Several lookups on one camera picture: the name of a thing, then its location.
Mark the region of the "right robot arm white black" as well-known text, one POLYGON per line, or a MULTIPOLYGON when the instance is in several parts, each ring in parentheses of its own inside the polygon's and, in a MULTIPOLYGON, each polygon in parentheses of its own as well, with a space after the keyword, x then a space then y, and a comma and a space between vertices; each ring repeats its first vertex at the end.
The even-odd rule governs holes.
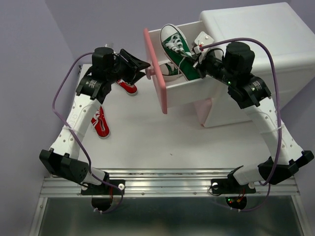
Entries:
POLYGON ((221 59, 213 56, 209 45, 199 46, 201 76, 209 75, 227 85, 229 96, 255 124, 265 141, 270 157, 259 164, 243 165, 226 178, 213 179, 214 195, 255 193, 255 182, 276 185, 295 175, 314 159, 310 150, 303 150, 281 120, 277 100, 273 100, 266 83, 252 74, 255 54, 243 42, 231 42, 221 59))

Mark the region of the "green sneaker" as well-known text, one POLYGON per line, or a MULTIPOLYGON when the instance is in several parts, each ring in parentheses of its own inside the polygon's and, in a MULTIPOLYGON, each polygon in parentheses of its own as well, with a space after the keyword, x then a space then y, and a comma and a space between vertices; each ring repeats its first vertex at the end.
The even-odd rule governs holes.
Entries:
POLYGON ((183 76, 186 81, 200 79, 200 75, 193 67, 198 56, 188 46, 184 33, 173 24, 164 25, 159 34, 162 50, 169 62, 166 67, 169 75, 183 76))
POLYGON ((159 65, 163 79, 167 82, 177 80, 181 77, 181 72, 170 61, 159 65))

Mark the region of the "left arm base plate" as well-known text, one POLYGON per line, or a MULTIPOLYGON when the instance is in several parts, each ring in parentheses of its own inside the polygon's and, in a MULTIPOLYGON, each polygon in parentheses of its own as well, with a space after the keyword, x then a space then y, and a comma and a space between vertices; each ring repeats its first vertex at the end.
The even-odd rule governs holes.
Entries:
POLYGON ((125 194, 126 181, 124 179, 110 179, 108 185, 85 184, 81 186, 80 195, 91 197, 94 212, 106 214, 115 211, 121 204, 125 194))

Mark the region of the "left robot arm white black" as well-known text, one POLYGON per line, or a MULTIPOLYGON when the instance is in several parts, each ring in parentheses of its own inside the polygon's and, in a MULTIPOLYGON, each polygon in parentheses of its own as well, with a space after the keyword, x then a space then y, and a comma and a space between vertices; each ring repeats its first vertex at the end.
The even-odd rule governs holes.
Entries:
POLYGON ((39 159, 49 173, 103 194, 113 187, 109 174, 93 168, 89 156, 87 162, 78 159, 80 151, 87 153, 82 141, 112 85, 120 79, 134 85, 145 76, 144 71, 150 64, 124 49, 115 53, 110 47, 98 47, 89 55, 92 64, 78 83, 68 117, 63 118, 52 105, 63 127, 50 148, 40 152, 39 159))

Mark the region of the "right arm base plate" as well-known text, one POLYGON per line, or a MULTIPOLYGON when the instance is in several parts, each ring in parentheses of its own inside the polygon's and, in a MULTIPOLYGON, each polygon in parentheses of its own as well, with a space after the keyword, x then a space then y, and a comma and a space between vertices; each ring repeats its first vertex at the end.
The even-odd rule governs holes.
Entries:
POLYGON ((217 178, 211 180, 208 193, 213 196, 227 195, 225 202, 228 207, 238 211, 244 210, 247 206, 247 194, 256 193, 256 188, 252 184, 240 185, 237 181, 227 178, 217 178))

